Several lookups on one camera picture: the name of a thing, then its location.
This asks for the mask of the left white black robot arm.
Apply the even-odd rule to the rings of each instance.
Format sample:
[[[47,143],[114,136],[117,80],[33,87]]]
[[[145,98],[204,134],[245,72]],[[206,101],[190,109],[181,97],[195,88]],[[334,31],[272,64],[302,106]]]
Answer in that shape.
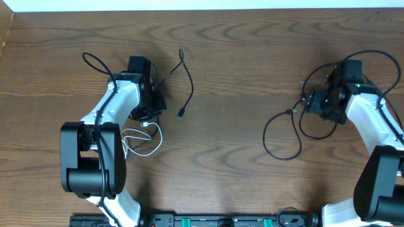
[[[127,188],[121,130],[129,117],[143,125],[166,108],[144,73],[116,73],[96,107],[61,127],[61,185],[97,205],[111,226],[138,226],[141,206]]]

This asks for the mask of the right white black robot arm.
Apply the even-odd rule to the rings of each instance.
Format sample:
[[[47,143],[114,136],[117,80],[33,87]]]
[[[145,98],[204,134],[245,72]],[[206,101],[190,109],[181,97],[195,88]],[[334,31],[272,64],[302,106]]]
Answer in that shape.
[[[403,224],[403,130],[375,91],[311,91],[305,112],[344,124],[351,121],[370,157],[355,186],[353,197],[323,206],[322,226],[392,226]]]

